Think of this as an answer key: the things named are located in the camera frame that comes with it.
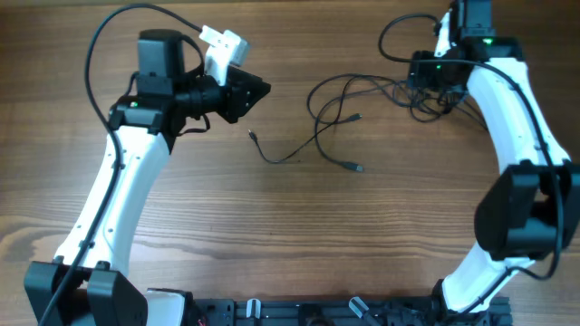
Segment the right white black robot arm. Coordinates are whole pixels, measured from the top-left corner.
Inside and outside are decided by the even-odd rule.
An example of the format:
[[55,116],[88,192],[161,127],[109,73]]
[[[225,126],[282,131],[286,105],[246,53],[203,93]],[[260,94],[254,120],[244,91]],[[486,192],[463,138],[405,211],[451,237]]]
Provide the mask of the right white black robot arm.
[[579,167],[558,144],[531,89],[519,42],[496,34],[488,1],[454,1],[435,22],[433,51],[413,54],[409,85],[472,98],[499,176],[475,212],[475,244],[440,284],[446,313],[486,311],[514,276],[559,265],[579,223]]

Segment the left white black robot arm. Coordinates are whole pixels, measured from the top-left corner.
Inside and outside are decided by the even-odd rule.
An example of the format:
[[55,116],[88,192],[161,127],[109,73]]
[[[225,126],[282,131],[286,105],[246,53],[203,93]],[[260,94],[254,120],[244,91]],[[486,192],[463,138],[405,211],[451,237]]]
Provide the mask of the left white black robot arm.
[[167,164],[187,120],[218,114],[229,123],[270,92],[244,72],[249,44],[232,31],[203,27],[208,49],[187,71],[189,38],[167,29],[145,30],[138,70],[110,109],[103,161],[73,229],[49,263],[33,262],[24,288],[42,325],[203,325],[190,292],[138,290],[128,279],[131,246],[150,189]]

